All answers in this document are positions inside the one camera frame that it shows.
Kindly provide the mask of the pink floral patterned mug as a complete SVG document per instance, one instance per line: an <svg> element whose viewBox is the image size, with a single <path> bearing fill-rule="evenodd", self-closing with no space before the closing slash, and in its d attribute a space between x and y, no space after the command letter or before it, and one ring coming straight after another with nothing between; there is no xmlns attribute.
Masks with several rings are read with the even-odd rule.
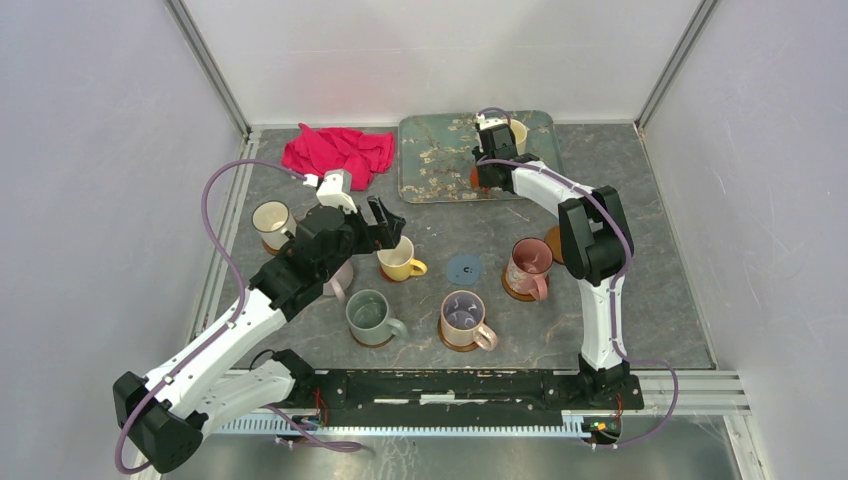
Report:
<svg viewBox="0 0 848 480"><path fill-rule="evenodd" d="M537 301L549 294L549 271L553 265L552 252L538 238L519 240L511 251L503 274L509 286L520 294L530 294Z"/></svg>

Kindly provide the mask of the white mug black handle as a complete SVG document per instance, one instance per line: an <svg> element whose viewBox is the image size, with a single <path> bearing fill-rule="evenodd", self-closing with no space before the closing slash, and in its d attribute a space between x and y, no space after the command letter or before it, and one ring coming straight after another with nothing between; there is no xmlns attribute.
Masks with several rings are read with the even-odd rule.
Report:
<svg viewBox="0 0 848 480"><path fill-rule="evenodd" d="M286 241L294 238L297 222L289 207L280 201L266 201L252 214L254 229L262 239Z"/></svg>

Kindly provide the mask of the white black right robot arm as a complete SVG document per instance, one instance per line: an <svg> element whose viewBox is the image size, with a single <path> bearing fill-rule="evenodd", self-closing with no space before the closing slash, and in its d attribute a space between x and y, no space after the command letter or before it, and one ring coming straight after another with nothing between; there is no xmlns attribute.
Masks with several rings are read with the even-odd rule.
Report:
<svg viewBox="0 0 848 480"><path fill-rule="evenodd" d="M612 401L630 374L621 334L621 292L634 254L619 192L591 188L547 167L537 156L519 154L504 120L479 119L472 151L473 185L499 188L556 215L563 263L581 294L584 338L577 392L591 408Z"/></svg>

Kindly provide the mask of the glossy wooden ridged coaster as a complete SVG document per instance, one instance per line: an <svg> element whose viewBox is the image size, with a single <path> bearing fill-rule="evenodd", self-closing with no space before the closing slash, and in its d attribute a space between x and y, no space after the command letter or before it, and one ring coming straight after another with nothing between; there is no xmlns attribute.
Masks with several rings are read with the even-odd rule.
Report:
<svg viewBox="0 0 848 480"><path fill-rule="evenodd" d="M390 336L389 336L386 340L384 340L384 341L382 341L382 342L379 342L379 343L375 343L375 344L370 344L370 343L362 342L362 341L360 341L357 337L355 337L355 336L353 336L353 335L352 335L352 338L353 338L353 340L354 340L354 341L355 341L355 342L356 342L359 346L361 346L361 347L369 348L369 349L376 349L376 348L381 348L381 347L386 346L387 344L389 344L389 343L390 343L390 342L391 342L391 341L395 338L395 336L394 336L394 335L390 335Z"/></svg>

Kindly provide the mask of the green floral serving tray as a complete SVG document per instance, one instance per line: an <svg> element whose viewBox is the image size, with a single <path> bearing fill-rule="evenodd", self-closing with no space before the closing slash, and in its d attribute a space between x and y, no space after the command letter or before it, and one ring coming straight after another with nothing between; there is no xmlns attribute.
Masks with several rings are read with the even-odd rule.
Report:
<svg viewBox="0 0 848 480"><path fill-rule="evenodd" d="M526 151L561 173L563 166L552 117L541 110L510 113L528 129ZM487 192L471 184L472 149L479 145L473 112L415 115L399 124L399 193L413 204L512 200L500 189Z"/></svg>

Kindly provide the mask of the lilac ceramic mug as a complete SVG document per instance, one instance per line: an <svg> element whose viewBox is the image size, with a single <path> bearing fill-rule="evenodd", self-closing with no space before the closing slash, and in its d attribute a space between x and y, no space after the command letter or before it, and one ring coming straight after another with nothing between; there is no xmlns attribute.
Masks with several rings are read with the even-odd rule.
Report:
<svg viewBox="0 0 848 480"><path fill-rule="evenodd" d="M322 294L326 297L335 297L340 303L346 302L346 289L351 285L354 277L354 269L350 260L345 261L336 273L323 284Z"/></svg>

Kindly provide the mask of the beige pink tall mug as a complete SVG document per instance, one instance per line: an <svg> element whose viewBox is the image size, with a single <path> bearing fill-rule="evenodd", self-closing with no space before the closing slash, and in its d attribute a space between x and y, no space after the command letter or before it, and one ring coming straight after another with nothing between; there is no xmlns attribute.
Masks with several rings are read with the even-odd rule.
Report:
<svg viewBox="0 0 848 480"><path fill-rule="evenodd" d="M486 307L483 300L468 290L457 290L448 294L440 307L440 320L447 340L458 346L472 342L485 351L498 345L498 337L486 323Z"/></svg>

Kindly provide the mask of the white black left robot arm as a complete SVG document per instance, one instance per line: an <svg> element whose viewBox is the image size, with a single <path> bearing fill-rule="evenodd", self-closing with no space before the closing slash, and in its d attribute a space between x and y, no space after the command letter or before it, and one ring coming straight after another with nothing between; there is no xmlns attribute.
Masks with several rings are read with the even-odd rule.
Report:
<svg viewBox="0 0 848 480"><path fill-rule="evenodd" d="M368 204L373 225L360 209L314 206L224 315L170 360L143 376L127 371L113 383L120 472L171 472L220 425L268 403L283 400L297 408L312 399L313 379L278 361L222 384L220 390L235 399L211 395L236 360L321 297L324 284L352 256L399 244L406 219L375 196Z"/></svg>

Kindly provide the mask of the grey-green ceramic mug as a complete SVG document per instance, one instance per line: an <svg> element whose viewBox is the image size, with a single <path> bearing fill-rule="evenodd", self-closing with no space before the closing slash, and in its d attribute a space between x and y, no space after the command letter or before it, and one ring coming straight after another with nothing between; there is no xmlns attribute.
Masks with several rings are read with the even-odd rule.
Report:
<svg viewBox="0 0 848 480"><path fill-rule="evenodd" d="M365 343L379 343L390 335L395 338L409 335L405 323L395 317L387 298L377 290L353 294L345 305L345 318L351 336Z"/></svg>

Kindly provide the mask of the yellow ceramic mug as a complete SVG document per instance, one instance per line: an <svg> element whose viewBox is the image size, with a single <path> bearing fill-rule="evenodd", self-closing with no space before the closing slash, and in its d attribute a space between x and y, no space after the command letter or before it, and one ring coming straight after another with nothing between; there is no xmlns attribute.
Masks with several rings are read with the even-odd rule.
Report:
<svg viewBox="0 0 848 480"><path fill-rule="evenodd" d="M400 237L395 248L379 250L377 258L383 274L394 282L403 282L428 272L428 266L416 258L414 244L406 236Z"/></svg>

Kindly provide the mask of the blue round coaster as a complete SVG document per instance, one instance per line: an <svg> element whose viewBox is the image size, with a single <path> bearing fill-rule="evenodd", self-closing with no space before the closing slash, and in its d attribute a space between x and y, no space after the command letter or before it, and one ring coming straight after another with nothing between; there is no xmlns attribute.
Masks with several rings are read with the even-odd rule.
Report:
<svg viewBox="0 0 848 480"><path fill-rule="evenodd" d="M445 267L445 276L454 285L474 285L483 272L483 263L479 256L458 254L450 258Z"/></svg>

